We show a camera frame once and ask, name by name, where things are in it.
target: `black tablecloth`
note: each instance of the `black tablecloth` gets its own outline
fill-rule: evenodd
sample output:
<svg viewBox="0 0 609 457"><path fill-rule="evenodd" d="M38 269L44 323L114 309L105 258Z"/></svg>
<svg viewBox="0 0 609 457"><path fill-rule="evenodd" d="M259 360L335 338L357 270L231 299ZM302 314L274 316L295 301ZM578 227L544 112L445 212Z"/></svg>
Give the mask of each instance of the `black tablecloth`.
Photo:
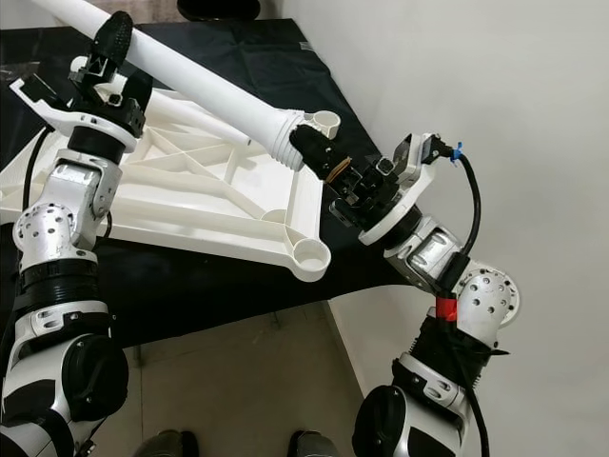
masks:
<svg viewBox="0 0 609 457"><path fill-rule="evenodd" d="M330 109L342 124L337 142L355 163L378 154L328 68L310 50L291 20L141 26L162 43L217 72L278 108ZM69 28L3 30L1 64L40 62L38 74L65 99L73 94L69 63L88 40ZM126 66L123 73L132 68ZM5 167L42 127L42 121L2 85L0 165ZM103 298L116 316L112 332L123 346L177 336L257 314L289 308L363 288L402 284L383 259L381 246L365 247L358 231L327 211L321 237L332 251L324 278L308 284L286 268L171 248L108 240L96 252ZM2 327L14 294L16 249L11 225L1 229Z"/></svg>

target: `red tape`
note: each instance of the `red tape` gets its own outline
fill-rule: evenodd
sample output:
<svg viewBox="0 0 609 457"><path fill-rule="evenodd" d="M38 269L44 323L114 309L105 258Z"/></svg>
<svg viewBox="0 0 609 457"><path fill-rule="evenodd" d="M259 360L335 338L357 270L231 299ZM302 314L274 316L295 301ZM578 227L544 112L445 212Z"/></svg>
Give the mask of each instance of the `red tape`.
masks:
<svg viewBox="0 0 609 457"><path fill-rule="evenodd" d="M447 322L457 322L457 299L436 297L436 317Z"/></svg>

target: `robotic arm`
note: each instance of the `robotic arm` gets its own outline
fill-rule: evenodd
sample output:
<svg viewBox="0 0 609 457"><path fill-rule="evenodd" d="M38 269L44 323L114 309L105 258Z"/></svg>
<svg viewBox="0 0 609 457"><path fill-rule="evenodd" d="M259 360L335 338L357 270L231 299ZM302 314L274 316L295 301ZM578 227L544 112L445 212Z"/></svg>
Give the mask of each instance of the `robotic arm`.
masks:
<svg viewBox="0 0 609 457"><path fill-rule="evenodd" d="M109 338L91 250L120 181L122 154L142 133L151 91L150 77L140 71L108 99L94 88L111 82L131 30L128 16L116 13L97 31L87 63L70 75L81 97L69 107L36 76L12 86L70 139L42 195L13 230L23 258L2 389L0 431L8 455L89 455L91 435L127 395L127 361ZM140 35L138 41L144 42ZM346 151L306 122L278 134L286 131L285 150L299 157L290 152L284 159L296 168L304 162L336 192L331 212L360 228L363 243L383 243L387 261L436 297L412 349L394 361L392 385L364 400L353 435L356 454L460 455L472 409L480 425L473 384L489 358L503 353L496 350L497 333L516 316L520 296L506 273L470 259L473 240L462 245L416 207L436 161L456 159L459 151L438 135L409 135L393 161L375 159L356 169Z"/></svg>

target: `white plastic tube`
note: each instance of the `white plastic tube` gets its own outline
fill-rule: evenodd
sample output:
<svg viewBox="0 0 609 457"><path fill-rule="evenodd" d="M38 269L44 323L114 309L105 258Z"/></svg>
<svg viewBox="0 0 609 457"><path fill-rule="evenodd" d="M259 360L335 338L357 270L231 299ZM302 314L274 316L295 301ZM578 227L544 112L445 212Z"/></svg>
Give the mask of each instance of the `white plastic tube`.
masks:
<svg viewBox="0 0 609 457"><path fill-rule="evenodd" d="M79 56L72 60L71 71L78 71L87 62L87 57ZM116 74L111 84L101 85L110 93L121 93L127 78L122 74ZM177 124L197 127L208 131L231 143L237 145L249 145L251 140L247 135L238 131L226 122L216 119L209 114L200 112L192 107L185 105L177 100L173 100L162 93L154 90L150 95L150 100L146 109L147 114L154 114Z"/></svg>
<svg viewBox="0 0 609 457"><path fill-rule="evenodd" d="M84 0L32 1L91 39L109 18ZM133 30L127 60L256 140L282 164L302 168L289 133L306 122L303 111L275 109L139 30Z"/></svg>

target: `blue cable tie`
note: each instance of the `blue cable tie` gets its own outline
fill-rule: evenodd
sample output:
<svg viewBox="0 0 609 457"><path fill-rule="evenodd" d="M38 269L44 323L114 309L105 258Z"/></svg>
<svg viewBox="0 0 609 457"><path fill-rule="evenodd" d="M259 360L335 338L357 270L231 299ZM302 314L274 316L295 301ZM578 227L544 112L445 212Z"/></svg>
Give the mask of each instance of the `blue cable tie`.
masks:
<svg viewBox="0 0 609 457"><path fill-rule="evenodd" d="M459 160L459 157L461 157L462 152L461 152L461 148L463 147L463 143L460 141L459 143L457 143L457 147L453 149L453 155L450 158L450 161L454 164L456 160Z"/></svg>

